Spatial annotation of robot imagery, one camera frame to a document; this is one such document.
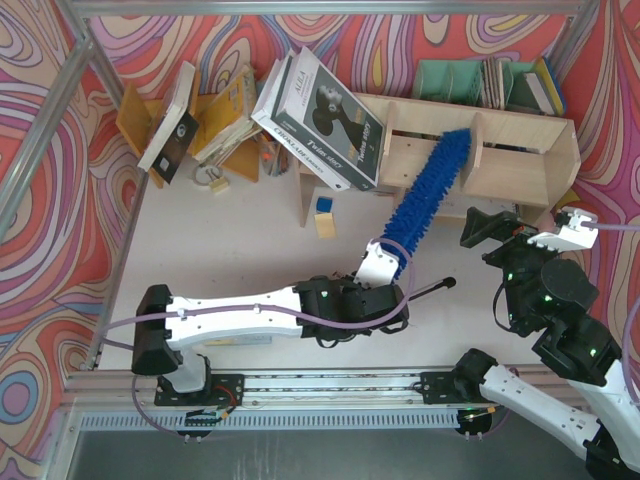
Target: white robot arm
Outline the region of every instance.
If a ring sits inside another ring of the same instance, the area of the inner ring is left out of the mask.
[[[594,220],[566,208],[553,232],[539,233],[511,213],[488,216],[472,208],[460,239],[467,248],[486,238],[503,242],[483,255],[503,272],[499,292],[506,293],[509,327],[502,328],[522,337],[542,331],[533,351],[580,392],[593,414],[526,384],[476,349],[458,362],[452,388],[463,400],[499,403],[543,428],[584,459],[596,479],[640,479],[640,410],[623,380],[621,349],[587,314],[598,290],[577,263],[558,258],[562,251],[591,248],[597,230],[581,224]]]

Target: book stack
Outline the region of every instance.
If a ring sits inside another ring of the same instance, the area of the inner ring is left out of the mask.
[[[276,62],[251,117],[333,190],[377,186],[384,125],[307,48]]]
[[[531,72],[516,76],[508,109],[558,117],[564,115],[567,104],[546,58],[539,58]]]
[[[200,129],[194,140],[194,158],[209,165],[224,163],[242,142],[260,131],[251,119],[255,105],[253,70],[244,65],[215,98],[198,105]]]

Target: metal rail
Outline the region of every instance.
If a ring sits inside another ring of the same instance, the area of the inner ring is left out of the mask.
[[[108,15],[565,14],[584,0],[73,0],[82,18]]]

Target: gray floor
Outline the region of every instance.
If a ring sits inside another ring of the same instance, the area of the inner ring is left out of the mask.
[[[159,433],[83,433],[71,479],[586,480],[584,463],[512,415],[483,442],[451,431],[229,432],[184,445]]]

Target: yellow book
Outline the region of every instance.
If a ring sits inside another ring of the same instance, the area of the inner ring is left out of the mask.
[[[253,124],[251,112],[255,102],[253,70],[244,65],[224,90],[197,115],[200,129],[195,139],[194,158],[199,162],[205,161],[249,130]]]

